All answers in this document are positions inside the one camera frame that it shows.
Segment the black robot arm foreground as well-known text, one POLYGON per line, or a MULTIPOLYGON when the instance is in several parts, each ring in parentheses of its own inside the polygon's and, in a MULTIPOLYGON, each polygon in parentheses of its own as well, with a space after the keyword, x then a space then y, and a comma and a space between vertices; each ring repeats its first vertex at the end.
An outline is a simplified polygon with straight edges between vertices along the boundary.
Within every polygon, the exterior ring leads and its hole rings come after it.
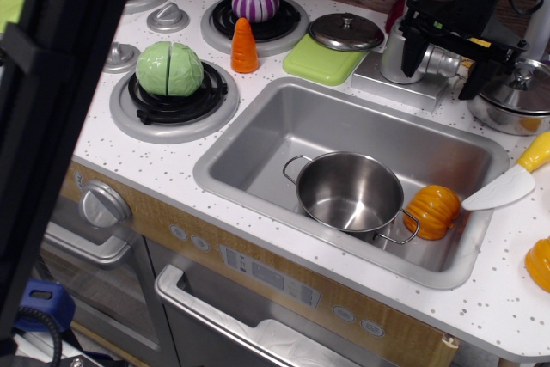
POLYGON ((25 0, 1 81, 1 337, 9 339, 126 0, 25 0))

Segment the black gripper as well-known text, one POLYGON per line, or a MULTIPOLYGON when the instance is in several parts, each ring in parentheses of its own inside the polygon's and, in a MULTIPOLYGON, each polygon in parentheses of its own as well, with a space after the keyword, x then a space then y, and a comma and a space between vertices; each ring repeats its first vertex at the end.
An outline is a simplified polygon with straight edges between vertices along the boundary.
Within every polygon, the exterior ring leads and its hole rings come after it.
POLYGON ((408 0, 401 69, 412 77, 429 44, 473 62, 458 99, 470 101, 528 42, 495 15, 498 0, 408 0))

